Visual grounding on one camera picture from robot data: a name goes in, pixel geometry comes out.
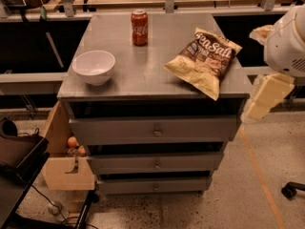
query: drawer knob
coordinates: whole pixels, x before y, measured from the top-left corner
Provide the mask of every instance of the drawer knob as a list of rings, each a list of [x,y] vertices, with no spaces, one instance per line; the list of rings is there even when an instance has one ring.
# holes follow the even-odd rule
[[[159,137],[159,136],[162,136],[162,132],[159,130],[159,129],[154,129],[154,131],[153,131],[153,135],[155,136],[155,137]]]
[[[158,162],[155,162],[154,169],[159,170],[160,168],[160,164]]]

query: snack bag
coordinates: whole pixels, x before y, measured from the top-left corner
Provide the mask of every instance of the snack bag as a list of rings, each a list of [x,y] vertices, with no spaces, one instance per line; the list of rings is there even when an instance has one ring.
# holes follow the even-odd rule
[[[220,82],[240,50],[234,42],[197,28],[194,40],[164,68],[217,100]]]

